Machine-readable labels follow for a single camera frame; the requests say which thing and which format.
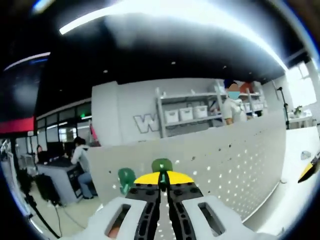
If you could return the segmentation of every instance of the ceiling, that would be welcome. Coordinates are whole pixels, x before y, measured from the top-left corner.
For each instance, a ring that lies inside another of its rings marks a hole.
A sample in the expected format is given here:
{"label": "ceiling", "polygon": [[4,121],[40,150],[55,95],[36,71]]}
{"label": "ceiling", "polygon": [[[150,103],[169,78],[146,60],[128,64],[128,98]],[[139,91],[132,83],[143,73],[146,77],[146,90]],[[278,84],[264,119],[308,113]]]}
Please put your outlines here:
{"label": "ceiling", "polygon": [[[116,1],[56,0],[44,13],[22,24],[28,13],[25,9],[33,1],[25,1],[23,7],[18,0],[5,6],[15,11],[1,19],[1,23],[11,21],[11,27],[5,28],[7,50],[0,49],[7,56],[0,63],[2,68],[25,57],[51,52],[41,78],[38,116],[89,98],[92,86],[109,81],[125,84],[195,77],[265,83],[283,75],[279,64],[245,37],[175,19],[136,14],[106,17],[60,35],[59,28],[66,23],[112,2]],[[288,67],[308,59],[290,26],[264,1],[214,4],[255,31]],[[292,59],[297,52],[301,54]]]}

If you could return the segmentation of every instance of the pegboard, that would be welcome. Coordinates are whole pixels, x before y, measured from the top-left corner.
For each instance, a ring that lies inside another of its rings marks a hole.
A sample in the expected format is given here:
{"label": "pegboard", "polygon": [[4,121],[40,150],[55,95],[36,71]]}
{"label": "pegboard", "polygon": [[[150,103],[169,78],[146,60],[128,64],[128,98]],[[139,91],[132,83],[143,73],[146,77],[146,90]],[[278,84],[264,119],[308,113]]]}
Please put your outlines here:
{"label": "pegboard", "polygon": [[[136,177],[152,172],[153,160],[167,158],[173,170],[192,177],[203,195],[214,195],[242,220],[266,200],[278,184],[284,163],[283,111],[247,122],[130,145],[95,147],[88,152],[92,179],[103,204],[121,195],[118,170]],[[172,240],[166,193],[162,193],[156,240]]]}

